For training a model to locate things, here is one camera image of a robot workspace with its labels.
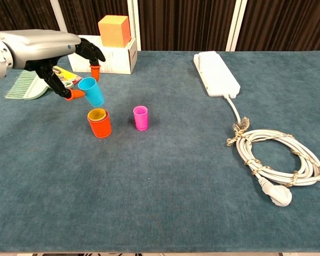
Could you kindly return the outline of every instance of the coiled cord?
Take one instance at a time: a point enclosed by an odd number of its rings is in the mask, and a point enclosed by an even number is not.
[[[307,186],[320,181],[320,161],[307,147],[298,142],[292,135],[275,130],[253,130],[246,131],[250,125],[248,118],[242,120],[239,113],[230,100],[228,95],[224,98],[231,105],[237,119],[237,123],[233,125],[235,136],[227,140],[227,145],[231,146],[236,143],[237,151],[255,175],[262,186],[263,191],[271,197],[273,202],[279,206],[287,206],[291,199],[291,193],[287,187],[291,186]],[[251,152],[254,142],[276,140],[289,147],[294,154],[299,156],[301,161],[300,169],[294,173],[285,173],[273,170],[270,166],[263,166],[261,161],[255,158]],[[274,186],[268,180],[283,186]]]

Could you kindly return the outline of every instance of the brown curtain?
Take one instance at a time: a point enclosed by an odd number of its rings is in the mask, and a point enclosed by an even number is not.
[[[224,51],[236,0],[139,0],[143,50]]]
[[[127,0],[59,0],[65,24],[76,35],[99,35],[97,23],[107,14],[128,16]]]
[[[50,0],[0,0],[0,31],[32,28],[59,30]]]
[[[320,50],[320,0],[248,0],[236,50]]]

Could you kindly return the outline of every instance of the blue tablecloth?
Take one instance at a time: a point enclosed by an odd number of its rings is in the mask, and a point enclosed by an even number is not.
[[[220,54],[250,129],[293,134],[320,159],[320,52]],[[207,96],[193,55],[140,52],[132,75],[101,74],[113,127],[103,140],[84,98],[8,100],[19,72],[0,80],[0,251],[320,251],[320,182],[275,206],[226,146],[233,112]],[[59,66],[71,70],[67,58]],[[136,105],[149,109],[146,132],[134,127]],[[278,143],[253,151],[277,170],[299,168]]]

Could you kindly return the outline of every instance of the robotic hand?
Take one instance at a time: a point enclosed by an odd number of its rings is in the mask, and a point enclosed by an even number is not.
[[[35,71],[56,94],[71,100],[76,98],[75,90],[65,88],[52,68],[62,56],[74,52],[91,66],[106,60],[97,46],[74,34],[42,29],[0,31],[0,78],[11,68]]]

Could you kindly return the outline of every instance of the wooden cube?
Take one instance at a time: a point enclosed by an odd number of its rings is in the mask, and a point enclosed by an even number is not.
[[[128,16],[106,15],[98,22],[103,46],[125,47],[130,41]]]

